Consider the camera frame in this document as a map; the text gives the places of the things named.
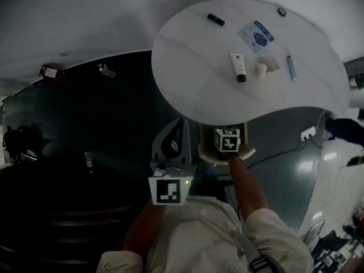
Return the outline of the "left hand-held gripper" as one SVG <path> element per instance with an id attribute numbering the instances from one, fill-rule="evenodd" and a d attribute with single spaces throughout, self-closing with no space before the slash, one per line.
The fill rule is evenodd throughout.
<path id="1" fill-rule="evenodd" d="M 189 195 L 197 165 L 191 162 L 189 124 L 176 119 L 165 126 L 152 143 L 148 178 L 154 205 L 183 205 Z M 176 160 L 182 164 L 158 163 L 154 160 Z"/>

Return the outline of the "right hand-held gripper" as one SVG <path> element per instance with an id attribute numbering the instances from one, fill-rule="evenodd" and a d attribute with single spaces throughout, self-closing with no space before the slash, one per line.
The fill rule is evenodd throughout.
<path id="1" fill-rule="evenodd" d="M 214 145 L 219 152 L 238 152 L 240 144 L 240 129 L 215 129 Z"/>

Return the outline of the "white round table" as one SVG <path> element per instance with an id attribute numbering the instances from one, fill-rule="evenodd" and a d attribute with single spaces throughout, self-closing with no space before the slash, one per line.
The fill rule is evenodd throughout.
<path id="1" fill-rule="evenodd" d="M 234 125 L 293 107 L 318 107 L 343 114 L 349 106 L 345 67 L 328 38 L 313 24 L 277 5 L 255 0 L 210 0 L 173 16 L 155 39 L 151 64 L 155 82 L 168 103 L 182 115 L 207 125 Z M 207 16 L 225 21 L 219 26 Z M 259 80 L 258 53 L 238 36 L 259 21 L 274 41 L 280 69 Z M 246 82 L 238 82 L 229 53 L 243 54 Z M 289 75 L 291 55 L 297 74 Z"/>

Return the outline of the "person's right forearm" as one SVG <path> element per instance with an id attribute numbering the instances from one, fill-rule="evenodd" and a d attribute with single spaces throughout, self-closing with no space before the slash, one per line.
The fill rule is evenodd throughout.
<path id="1" fill-rule="evenodd" d="M 259 209 L 268 209 L 268 201 L 261 186 L 249 174 L 237 155 L 226 154 L 239 210 L 246 221 L 248 216 Z"/>

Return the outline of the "person's left forearm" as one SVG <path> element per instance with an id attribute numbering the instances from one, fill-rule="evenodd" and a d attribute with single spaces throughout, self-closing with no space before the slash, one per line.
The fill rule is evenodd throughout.
<path id="1" fill-rule="evenodd" d="M 128 229 L 121 250 L 131 251 L 145 258 L 160 230 L 165 210 L 166 206 L 154 205 L 149 199 Z"/>

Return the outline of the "person's dark trousers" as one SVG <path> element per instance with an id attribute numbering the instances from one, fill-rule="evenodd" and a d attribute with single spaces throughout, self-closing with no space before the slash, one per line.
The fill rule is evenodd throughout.
<path id="1" fill-rule="evenodd" d="M 190 195 L 215 197 L 216 199 L 235 207 L 230 192 L 230 187 L 232 185 L 233 181 L 231 179 L 221 179 L 215 174 L 209 163 L 200 161 L 192 181 Z"/>

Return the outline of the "white tube with black cap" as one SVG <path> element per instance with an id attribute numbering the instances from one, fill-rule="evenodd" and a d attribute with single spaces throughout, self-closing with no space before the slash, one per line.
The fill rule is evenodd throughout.
<path id="1" fill-rule="evenodd" d="M 246 82 L 246 68 L 243 54 L 229 53 L 238 82 Z"/>

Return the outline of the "white power strip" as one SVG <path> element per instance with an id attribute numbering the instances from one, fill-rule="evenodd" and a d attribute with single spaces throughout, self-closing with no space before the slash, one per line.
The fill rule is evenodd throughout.
<path id="1" fill-rule="evenodd" d="M 305 142 L 306 140 L 314 137 L 316 135 L 316 128 L 314 126 L 302 131 L 300 133 L 300 139 Z"/>

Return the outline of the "cream patterned shirt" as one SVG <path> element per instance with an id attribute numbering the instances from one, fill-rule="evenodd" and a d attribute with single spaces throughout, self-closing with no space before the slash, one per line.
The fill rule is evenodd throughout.
<path id="1" fill-rule="evenodd" d="M 230 205 L 202 196 L 166 210 L 146 259 L 130 250 L 108 251 L 96 273 L 252 273 L 243 237 L 279 273 L 312 273 L 306 245 L 275 212 L 254 211 L 242 229 Z"/>

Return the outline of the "clear bag of pads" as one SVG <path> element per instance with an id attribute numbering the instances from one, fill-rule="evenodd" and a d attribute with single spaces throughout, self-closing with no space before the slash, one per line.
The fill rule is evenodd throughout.
<path id="1" fill-rule="evenodd" d="M 275 56 L 275 53 L 272 51 L 261 53 L 258 56 L 258 62 L 260 64 L 264 64 L 267 67 L 267 73 L 274 72 L 280 69 L 278 59 Z"/>

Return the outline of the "slim blue tube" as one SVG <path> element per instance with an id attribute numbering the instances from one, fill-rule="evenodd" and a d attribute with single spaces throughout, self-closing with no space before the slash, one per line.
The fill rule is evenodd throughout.
<path id="1" fill-rule="evenodd" d="M 296 69 L 295 69 L 295 65 L 294 65 L 291 55 L 287 56 L 287 65 L 288 65 L 288 70 L 289 70 L 289 75 L 291 77 L 291 80 L 293 82 L 297 81 Z"/>

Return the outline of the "blue and white packet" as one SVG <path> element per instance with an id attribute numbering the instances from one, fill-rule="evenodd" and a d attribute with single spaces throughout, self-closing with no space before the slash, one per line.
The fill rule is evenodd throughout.
<path id="1" fill-rule="evenodd" d="M 273 35 L 261 22 L 255 20 L 238 31 L 238 36 L 255 53 L 260 52 L 274 41 Z"/>

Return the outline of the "black lipstick tube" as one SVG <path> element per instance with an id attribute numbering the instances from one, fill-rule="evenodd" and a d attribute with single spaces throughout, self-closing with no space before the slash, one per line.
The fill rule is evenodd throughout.
<path id="1" fill-rule="evenodd" d="M 207 18 L 219 26 L 224 26 L 224 24 L 225 24 L 224 20 L 222 20 L 221 18 L 219 18 L 213 14 L 208 14 Z"/>

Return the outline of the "grey metal chair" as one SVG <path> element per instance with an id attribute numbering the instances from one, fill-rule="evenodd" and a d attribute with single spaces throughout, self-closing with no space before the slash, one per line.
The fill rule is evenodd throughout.
<path id="1" fill-rule="evenodd" d="M 319 235 L 322 231 L 324 224 L 325 220 L 317 222 L 316 224 L 312 225 L 303 236 L 303 242 L 308 248 L 312 247 L 319 239 Z"/>

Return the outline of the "green potted plant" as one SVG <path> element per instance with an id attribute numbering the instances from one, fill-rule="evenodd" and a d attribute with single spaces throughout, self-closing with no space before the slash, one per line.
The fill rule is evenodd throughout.
<path id="1" fill-rule="evenodd" d="M 351 89 L 364 89 L 364 73 L 360 73 L 349 77 L 349 85 Z"/>

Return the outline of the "red fire extinguisher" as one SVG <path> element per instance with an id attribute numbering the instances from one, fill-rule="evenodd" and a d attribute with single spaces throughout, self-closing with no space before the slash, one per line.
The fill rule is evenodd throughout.
<path id="1" fill-rule="evenodd" d="M 50 65 L 42 65 L 39 76 L 45 80 L 53 81 L 58 84 L 69 83 L 69 78 L 62 70 L 52 67 Z"/>

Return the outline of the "black office chair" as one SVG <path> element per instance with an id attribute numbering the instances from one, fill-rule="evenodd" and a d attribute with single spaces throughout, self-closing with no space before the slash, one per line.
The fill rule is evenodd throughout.
<path id="1" fill-rule="evenodd" d="M 318 240 L 318 243 L 313 249 L 312 254 L 319 255 L 324 250 L 337 252 L 341 248 L 343 248 L 349 241 L 350 239 L 338 237 L 336 232 L 332 230 L 325 237 L 322 237 Z"/>

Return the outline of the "black backpack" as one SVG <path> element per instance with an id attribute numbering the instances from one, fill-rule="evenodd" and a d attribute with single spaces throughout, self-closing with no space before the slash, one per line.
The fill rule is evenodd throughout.
<path id="1" fill-rule="evenodd" d="M 43 148 L 50 140 L 44 139 L 41 132 L 33 127 L 20 126 L 13 129 L 7 126 L 2 146 L 11 162 L 20 165 L 26 161 L 44 162 L 47 160 Z"/>

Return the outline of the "grey cabinet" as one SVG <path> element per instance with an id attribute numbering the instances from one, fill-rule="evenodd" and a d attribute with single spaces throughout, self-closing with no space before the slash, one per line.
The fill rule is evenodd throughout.
<path id="1" fill-rule="evenodd" d="M 345 63 L 344 65 L 348 74 L 348 78 L 350 76 L 364 73 L 364 57 L 352 60 Z M 350 88 L 350 107 L 364 109 L 364 89 L 357 90 Z"/>

